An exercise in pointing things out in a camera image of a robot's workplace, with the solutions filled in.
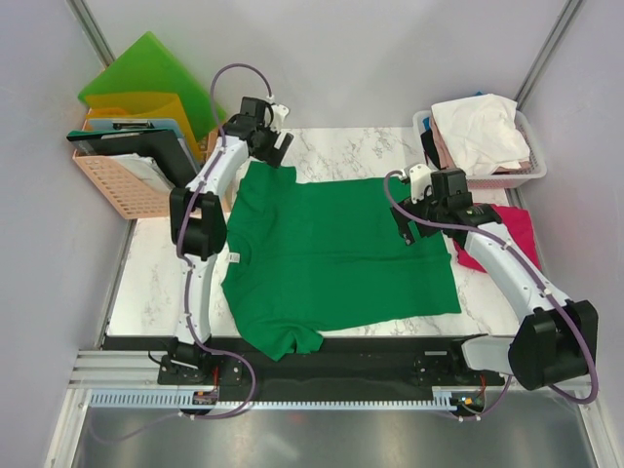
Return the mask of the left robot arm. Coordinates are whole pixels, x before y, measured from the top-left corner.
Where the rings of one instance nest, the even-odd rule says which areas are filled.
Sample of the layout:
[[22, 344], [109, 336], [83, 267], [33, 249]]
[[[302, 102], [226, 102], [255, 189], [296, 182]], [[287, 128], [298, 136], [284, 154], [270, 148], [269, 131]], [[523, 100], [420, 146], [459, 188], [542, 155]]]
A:
[[202, 348], [211, 337], [210, 303], [215, 261], [222, 251], [227, 226], [221, 199], [239, 168], [249, 158], [278, 168], [293, 141], [284, 131], [290, 110], [267, 99], [243, 97], [240, 111], [218, 131], [214, 151], [200, 172], [169, 197], [171, 236], [177, 257], [184, 262], [182, 312], [169, 357], [193, 383], [214, 372], [214, 360]]

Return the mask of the green t shirt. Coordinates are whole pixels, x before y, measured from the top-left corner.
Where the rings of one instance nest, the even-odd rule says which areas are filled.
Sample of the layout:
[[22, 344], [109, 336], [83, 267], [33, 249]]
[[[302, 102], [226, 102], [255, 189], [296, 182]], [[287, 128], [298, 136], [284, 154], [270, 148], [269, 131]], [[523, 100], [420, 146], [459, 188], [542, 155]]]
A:
[[300, 183], [253, 162], [229, 217], [222, 289], [241, 337], [273, 360], [318, 351], [325, 332], [460, 312], [441, 235], [407, 244], [398, 180]]

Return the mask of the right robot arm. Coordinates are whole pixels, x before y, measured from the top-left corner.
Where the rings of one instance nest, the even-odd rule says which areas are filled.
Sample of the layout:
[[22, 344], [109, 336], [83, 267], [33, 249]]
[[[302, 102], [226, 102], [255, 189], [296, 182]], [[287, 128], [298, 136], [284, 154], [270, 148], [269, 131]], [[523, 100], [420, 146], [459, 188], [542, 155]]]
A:
[[574, 401], [595, 401], [598, 312], [592, 303], [572, 300], [544, 276], [496, 209], [474, 202], [463, 171], [433, 171], [416, 164], [389, 172], [383, 179], [385, 190], [393, 177], [409, 186], [403, 201], [388, 199], [405, 243], [437, 233], [452, 239], [489, 274], [520, 324], [512, 336], [460, 339], [458, 352], [446, 361], [448, 376], [465, 384], [481, 371], [498, 372], [515, 377], [526, 390], [548, 387], [567, 399], [572, 396], [561, 383], [587, 376], [588, 395]]

